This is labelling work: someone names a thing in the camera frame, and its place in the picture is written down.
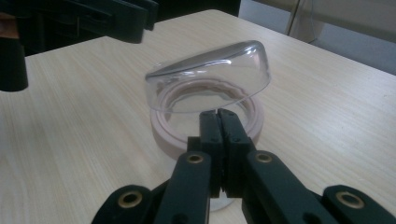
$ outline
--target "transparent plastic dome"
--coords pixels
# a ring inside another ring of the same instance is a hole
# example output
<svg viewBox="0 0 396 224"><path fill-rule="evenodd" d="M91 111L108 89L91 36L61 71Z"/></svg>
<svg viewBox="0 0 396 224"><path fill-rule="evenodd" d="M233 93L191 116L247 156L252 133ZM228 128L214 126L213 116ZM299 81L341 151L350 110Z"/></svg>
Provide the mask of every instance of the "transparent plastic dome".
<svg viewBox="0 0 396 224"><path fill-rule="evenodd" d="M146 94L156 111L192 113L237 104L269 82L264 45L250 40L159 64L146 74Z"/></svg>

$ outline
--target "light wood surface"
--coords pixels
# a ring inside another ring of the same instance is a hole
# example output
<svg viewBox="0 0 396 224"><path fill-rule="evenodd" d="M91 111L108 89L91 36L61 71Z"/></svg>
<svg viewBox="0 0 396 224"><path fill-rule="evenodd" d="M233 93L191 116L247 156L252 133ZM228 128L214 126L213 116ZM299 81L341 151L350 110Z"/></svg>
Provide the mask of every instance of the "light wood surface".
<svg viewBox="0 0 396 224"><path fill-rule="evenodd" d="M91 223L114 190L161 184L174 162L152 137L145 73L249 39L273 77L257 148L314 192L349 185L396 215L396 77L211 10L157 23L140 45L103 37L27 58L30 87L0 92L0 223ZM210 223L246 223L240 203Z"/></svg>

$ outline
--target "circular rim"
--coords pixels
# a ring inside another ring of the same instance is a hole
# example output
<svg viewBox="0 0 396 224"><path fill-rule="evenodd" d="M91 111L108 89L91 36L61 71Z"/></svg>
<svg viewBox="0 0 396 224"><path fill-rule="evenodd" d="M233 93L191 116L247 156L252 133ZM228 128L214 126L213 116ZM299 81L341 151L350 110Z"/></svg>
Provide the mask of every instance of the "circular rim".
<svg viewBox="0 0 396 224"><path fill-rule="evenodd" d="M125 198L130 196L130 195L134 195L135 199L132 200L131 202L125 202ZM137 205L139 205L143 200L143 195L141 192L137 191L137 190L131 190L128 192L123 193L118 200L119 206L122 208L132 208L132 207L136 207Z"/></svg>
<svg viewBox="0 0 396 224"><path fill-rule="evenodd" d="M162 102L164 102L163 104L167 104L167 101L169 101L170 98L174 97L174 95L177 94L180 90L207 85L208 82L215 81L218 82L219 80L215 78L196 79L193 82L190 81L189 85L187 86L186 83L179 82L174 89L162 94ZM231 84L227 85L226 91L232 94L244 94L243 90ZM234 102L234 104L237 103L240 103L246 108L247 124L244 128L247 136L249 136L254 143L257 143L264 120L262 107L259 101L254 96L249 97L242 102ZM174 129L170 127L168 119L166 118L166 115L168 114L169 113L150 109L151 126L154 138L160 149L164 151L169 157L177 160L177 158L187 150L188 136L177 133Z"/></svg>
<svg viewBox="0 0 396 224"><path fill-rule="evenodd" d="M198 163L204 161L204 157L202 157L201 155L198 155L198 154L192 154L187 158L187 161L189 163L198 164Z"/></svg>
<svg viewBox="0 0 396 224"><path fill-rule="evenodd" d="M189 92L189 90L194 89L196 91L197 88L201 88L203 90L207 90L208 86L212 87L213 89L217 89L223 92L230 93L228 95L234 96L236 99L232 102L223 105L216 105L210 106L205 109L195 109L195 110L188 110L188 111L173 111L169 110L169 105L179 96L179 94L183 91ZM158 101L160 104L160 108L166 109L159 109L159 108L151 108L153 110L159 111L161 113L198 113L208 110L214 110L218 108L224 108L229 105L238 104L240 102L246 101L249 97L253 96L254 94L248 94L244 89L237 87L237 85L233 84L230 81L220 79L220 78L196 78L196 79L189 79L186 81L179 81L172 85L169 85L166 89L162 90L158 96Z"/></svg>
<svg viewBox="0 0 396 224"><path fill-rule="evenodd" d="M266 153L257 153L256 154L256 161L268 163L272 161L272 157Z"/></svg>
<svg viewBox="0 0 396 224"><path fill-rule="evenodd" d="M356 202L350 202L350 201L346 200L344 198L345 196L353 198ZM348 207L355 208L355 209L361 209L364 207L364 201L360 197L358 197L355 194L350 193L348 191L339 191L335 194L335 197L337 198L337 200L340 203L342 203Z"/></svg>

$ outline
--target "black mechanical arm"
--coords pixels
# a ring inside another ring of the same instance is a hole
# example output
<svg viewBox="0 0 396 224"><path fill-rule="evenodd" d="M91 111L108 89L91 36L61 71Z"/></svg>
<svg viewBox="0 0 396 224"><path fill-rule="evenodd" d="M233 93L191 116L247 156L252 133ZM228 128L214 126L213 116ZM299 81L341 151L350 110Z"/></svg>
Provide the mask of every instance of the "black mechanical arm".
<svg viewBox="0 0 396 224"><path fill-rule="evenodd" d="M126 186L113 192L93 224L208 223L209 198L224 190L242 198L249 224L396 223L366 194L333 186L319 196L273 153L256 150L235 113L200 115L200 137L189 137L172 177L154 190Z"/></svg>
<svg viewBox="0 0 396 224"><path fill-rule="evenodd" d="M157 11L151 0L0 0L0 12L17 18L20 35L0 38L0 91L27 88L23 47L47 49L44 20L55 23L58 35L77 38L82 29L140 43L144 30L153 29Z"/></svg>

